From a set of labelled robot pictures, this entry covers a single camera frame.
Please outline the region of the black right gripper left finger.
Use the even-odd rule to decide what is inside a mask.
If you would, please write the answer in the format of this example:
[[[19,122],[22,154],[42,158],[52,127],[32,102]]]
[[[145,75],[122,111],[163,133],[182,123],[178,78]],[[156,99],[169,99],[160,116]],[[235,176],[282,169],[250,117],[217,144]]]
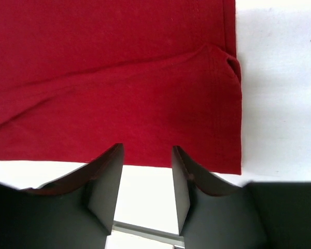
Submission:
[[[0,184],[0,248],[104,248],[111,234],[124,147],[41,188]]]

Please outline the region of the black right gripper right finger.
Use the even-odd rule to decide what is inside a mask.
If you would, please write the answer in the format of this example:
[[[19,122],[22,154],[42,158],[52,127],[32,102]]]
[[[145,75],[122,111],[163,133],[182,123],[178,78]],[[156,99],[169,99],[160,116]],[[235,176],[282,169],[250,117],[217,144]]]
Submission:
[[[311,182],[235,186],[172,150],[185,248],[311,248]]]

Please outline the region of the red t shirt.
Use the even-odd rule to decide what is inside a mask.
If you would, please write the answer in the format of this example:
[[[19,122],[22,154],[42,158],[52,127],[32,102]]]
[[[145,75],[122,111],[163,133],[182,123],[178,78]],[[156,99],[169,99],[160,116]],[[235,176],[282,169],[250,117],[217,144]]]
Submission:
[[[0,160],[241,173],[235,1],[0,1]]]

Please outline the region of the silver aluminium table rail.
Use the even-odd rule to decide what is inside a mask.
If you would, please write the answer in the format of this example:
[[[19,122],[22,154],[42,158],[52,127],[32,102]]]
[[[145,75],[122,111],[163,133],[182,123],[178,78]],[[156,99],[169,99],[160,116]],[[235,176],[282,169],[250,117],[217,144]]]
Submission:
[[[112,231],[132,234],[149,240],[170,244],[173,248],[185,248],[184,238],[180,235],[151,228],[141,227],[119,221],[114,221]]]

